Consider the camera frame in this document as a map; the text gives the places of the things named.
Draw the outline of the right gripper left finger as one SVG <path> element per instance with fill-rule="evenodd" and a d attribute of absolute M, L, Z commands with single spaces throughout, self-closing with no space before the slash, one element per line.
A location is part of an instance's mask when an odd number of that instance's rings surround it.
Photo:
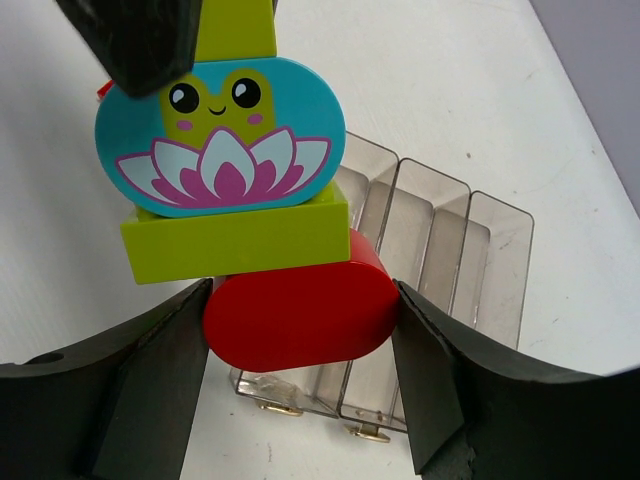
<path fill-rule="evenodd" d="M 4 479 L 177 479 L 208 356 L 200 280 L 83 341 L 1 367 Z"/>

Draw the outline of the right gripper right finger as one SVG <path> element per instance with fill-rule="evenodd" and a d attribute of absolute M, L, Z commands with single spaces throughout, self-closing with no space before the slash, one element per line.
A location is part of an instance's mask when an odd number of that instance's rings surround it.
<path fill-rule="evenodd" d="M 506 347 L 405 283 L 392 335 L 424 479 L 635 479 L 639 372 L 606 376 Z"/>

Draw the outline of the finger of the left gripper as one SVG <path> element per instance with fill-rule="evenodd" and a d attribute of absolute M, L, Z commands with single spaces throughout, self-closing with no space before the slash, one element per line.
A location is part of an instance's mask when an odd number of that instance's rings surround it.
<path fill-rule="evenodd" d="M 201 0 L 57 0 L 114 83 L 132 98 L 157 92 L 195 62 Z"/>

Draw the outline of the green lego brick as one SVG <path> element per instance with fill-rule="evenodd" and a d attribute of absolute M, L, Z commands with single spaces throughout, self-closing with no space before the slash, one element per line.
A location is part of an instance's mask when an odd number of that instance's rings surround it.
<path fill-rule="evenodd" d="M 188 218 L 135 212 L 120 230 L 138 284 L 350 258 L 349 206 L 334 182 L 297 206 Z"/>

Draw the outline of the red rounded lego brick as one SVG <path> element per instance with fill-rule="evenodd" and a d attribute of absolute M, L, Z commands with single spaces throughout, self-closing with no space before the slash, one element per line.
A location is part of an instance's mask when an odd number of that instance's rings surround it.
<path fill-rule="evenodd" d="M 203 314 L 209 348 L 254 373 L 351 361 L 381 346 L 397 323 L 399 292 L 368 239 L 350 233 L 339 263 L 234 275 Z"/>

